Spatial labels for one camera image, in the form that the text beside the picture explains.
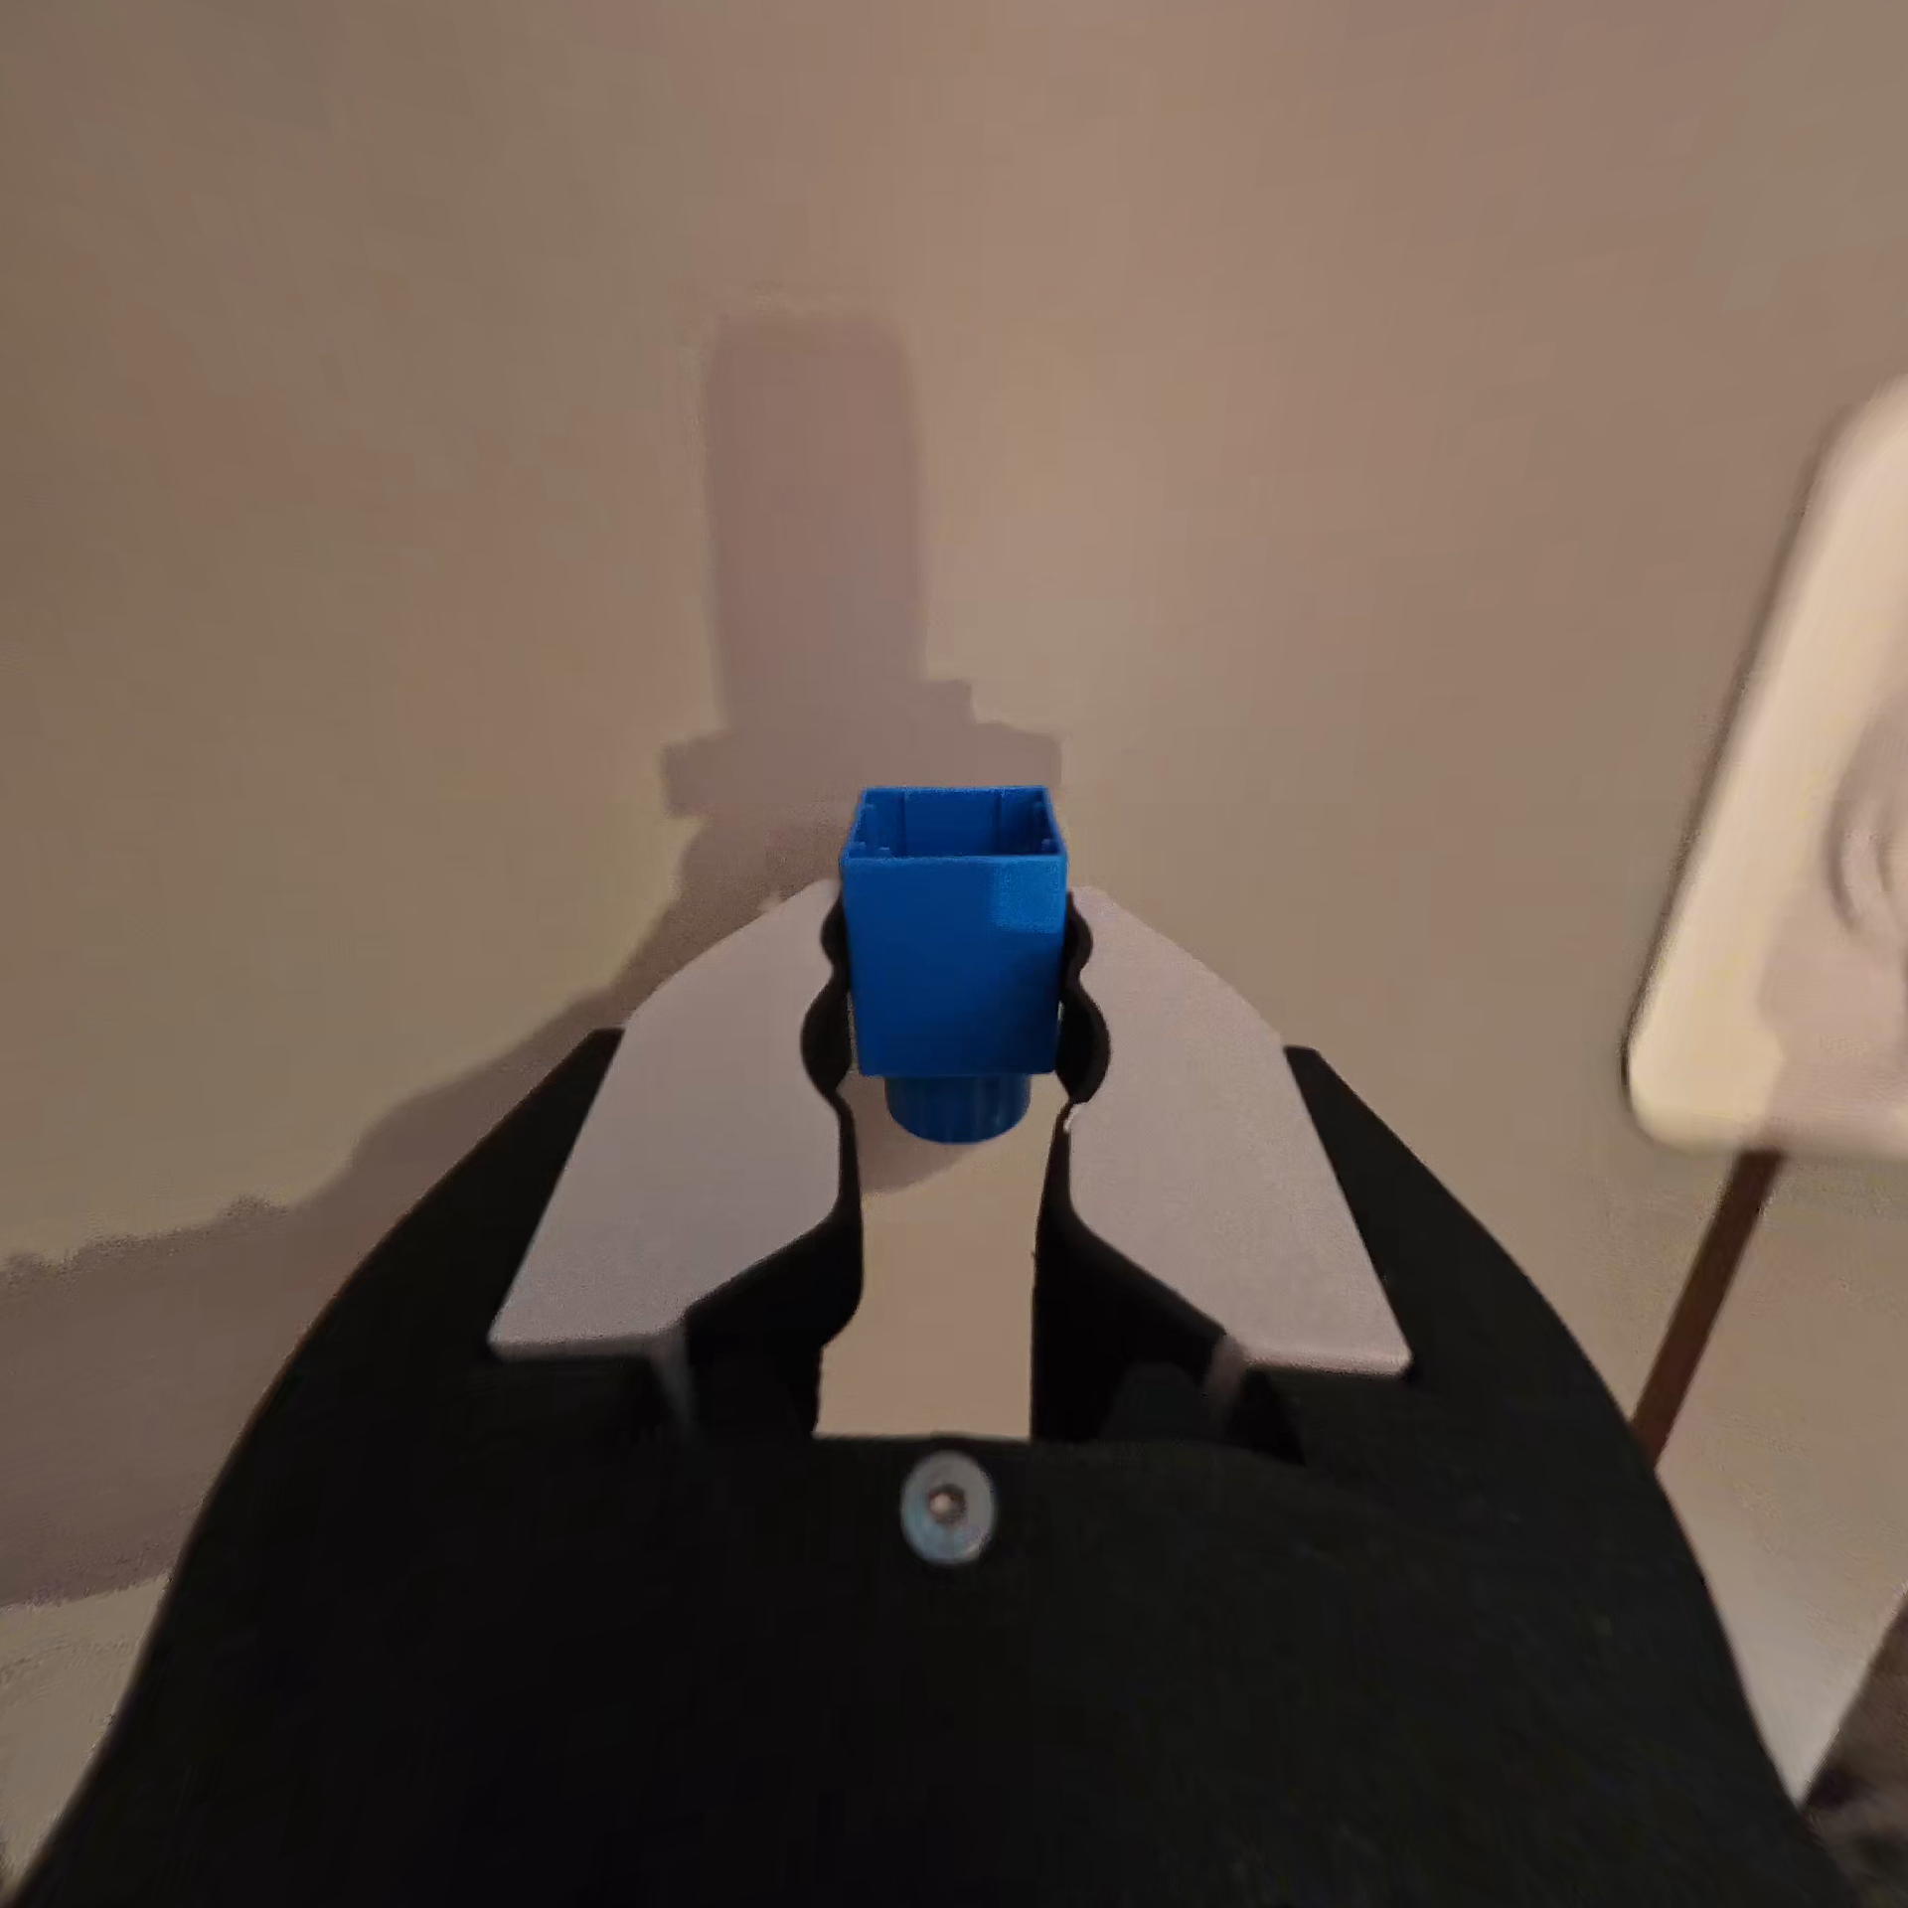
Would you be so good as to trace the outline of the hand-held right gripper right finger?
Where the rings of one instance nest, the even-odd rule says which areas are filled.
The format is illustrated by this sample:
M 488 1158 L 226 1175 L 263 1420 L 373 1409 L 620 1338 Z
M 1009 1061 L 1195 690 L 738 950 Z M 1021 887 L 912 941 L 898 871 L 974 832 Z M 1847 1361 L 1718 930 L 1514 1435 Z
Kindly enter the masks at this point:
M 1067 1199 L 1089 1242 L 1214 1328 L 1229 1373 L 1407 1373 L 1283 1037 L 1108 892 L 1071 901 L 1082 993 L 1108 1036 L 1105 1076 L 1067 1116 Z

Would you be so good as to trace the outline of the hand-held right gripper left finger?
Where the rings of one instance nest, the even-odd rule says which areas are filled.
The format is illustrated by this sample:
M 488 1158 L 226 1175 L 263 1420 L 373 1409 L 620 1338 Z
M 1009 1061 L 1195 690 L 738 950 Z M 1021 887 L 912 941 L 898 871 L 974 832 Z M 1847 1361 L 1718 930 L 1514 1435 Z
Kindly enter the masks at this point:
M 498 1356 L 688 1356 L 804 1245 L 844 1287 L 816 1334 L 840 1331 L 862 1275 L 840 963 L 840 886 L 816 880 L 626 1019 L 488 1323 Z

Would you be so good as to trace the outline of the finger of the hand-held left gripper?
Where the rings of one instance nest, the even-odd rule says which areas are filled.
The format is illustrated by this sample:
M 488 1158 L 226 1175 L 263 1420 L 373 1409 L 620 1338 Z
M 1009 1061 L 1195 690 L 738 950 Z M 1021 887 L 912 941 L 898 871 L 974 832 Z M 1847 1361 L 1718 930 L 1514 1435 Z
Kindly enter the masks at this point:
M 1905 377 L 1804 481 L 1621 1087 L 1680 1153 L 1905 1158 Z

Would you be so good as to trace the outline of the blue mega block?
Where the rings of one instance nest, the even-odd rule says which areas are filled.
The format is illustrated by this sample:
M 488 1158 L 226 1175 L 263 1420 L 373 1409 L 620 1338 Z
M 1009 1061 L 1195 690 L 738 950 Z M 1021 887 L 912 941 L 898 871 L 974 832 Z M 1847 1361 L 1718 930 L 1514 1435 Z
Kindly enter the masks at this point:
M 871 786 L 840 849 L 853 1058 L 929 1144 L 1009 1133 L 1057 1071 L 1067 844 L 1044 786 Z

